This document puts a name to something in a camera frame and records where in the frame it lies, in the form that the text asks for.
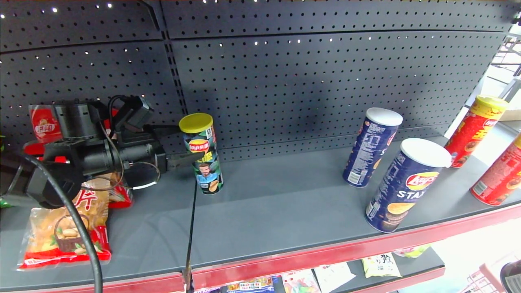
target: blue lay's stax can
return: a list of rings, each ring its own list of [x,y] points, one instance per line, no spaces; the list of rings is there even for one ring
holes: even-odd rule
[[[184,132],[184,145],[190,152],[205,153],[193,163],[197,184],[204,194],[218,193],[223,182],[213,118],[205,113],[190,114],[179,121],[179,128]]]
[[[440,169],[451,165],[450,153],[429,140],[408,138],[400,149],[366,209],[369,224],[385,233],[396,230]]]
[[[367,109],[364,123],[344,169],[343,177],[347,183],[354,187],[367,186],[402,121],[403,117],[395,111]]]

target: cartoon man illustration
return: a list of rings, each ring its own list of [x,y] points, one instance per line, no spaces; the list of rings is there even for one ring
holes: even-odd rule
[[[197,175],[197,182],[199,182],[199,184],[209,184],[219,178],[219,175],[210,173],[210,165],[206,163],[199,164],[199,171],[201,171],[201,175]]]

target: gray shelf surface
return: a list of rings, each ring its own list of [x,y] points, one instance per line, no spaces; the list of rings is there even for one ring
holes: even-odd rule
[[[342,179],[350,148],[223,163],[224,188],[197,196],[192,267],[382,235],[366,222],[364,211],[399,144],[391,144],[362,189]],[[521,203],[519,190],[498,207],[476,200],[468,188],[486,169],[475,157],[461,169],[444,169],[398,231]]]
[[[131,186],[139,185],[138,181],[150,182],[145,178],[149,176],[129,175],[127,181]],[[102,265],[104,281],[180,272],[184,268],[194,186],[191,168],[171,171],[164,174],[158,184],[134,191],[135,203],[131,208],[110,211],[107,228],[113,255],[108,264]],[[89,263],[42,271],[16,271],[29,212],[30,208],[10,207],[0,213],[0,291],[91,283]]]
[[[439,144],[446,141],[441,137],[432,140]],[[192,266],[381,235],[367,224],[363,213],[398,149],[399,142],[391,144],[369,186],[363,189],[347,185],[341,176],[350,148],[223,163],[224,189],[213,196],[199,192],[197,197]],[[461,169],[445,169],[399,230],[521,203],[519,191],[500,207],[474,199],[468,188],[486,169],[475,157]],[[159,184],[135,192],[132,208],[110,212],[113,258],[102,266],[105,281],[181,271],[194,181],[190,168],[169,172]],[[89,283],[92,273],[88,265],[15,271],[28,216],[29,209],[21,207],[1,212],[0,291]]]

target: white lid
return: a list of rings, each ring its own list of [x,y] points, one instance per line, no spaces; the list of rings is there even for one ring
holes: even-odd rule
[[[402,152],[417,161],[430,167],[450,167],[451,154],[441,145],[421,138],[408,138],[400,144]]]
[[[402,123],[402,115],[384,108],[369,108],[365,116],[372,121],[385,126],[398,126]]]

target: pegboard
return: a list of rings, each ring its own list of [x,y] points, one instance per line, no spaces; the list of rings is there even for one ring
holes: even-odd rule
[[[368,30],[480,30],[510,28],[510,1],[283,1],[163,2],[172,38]]]
[[[442,136],[450,124],[441,124],[424,127],[399,129],[394,137],[395,141],[409,137],[426,138]],[[357,135],[307,139],[301,141],[278,142],[253,146],[219,150],[220,160],[236,161],[259,158],[265,156],[288,155],[292,153],[323,151],[328,149],[352,147]]]
[[[16,148],[35,137],[29,104],[141,95],[155,108],[152,124],[183,116],[162,41],[44,48],[0,55],[2,135]],[[167,152],[185,151],[179,136],[162,139]]]
[[[153,16],[137,1],[1,1],[0,52],[159,40]]]
[[[504,38],[497,32],[357,32],[173,41],[189,112],[222,149],[354,135],[369,107],[401,128],[445,125]]]

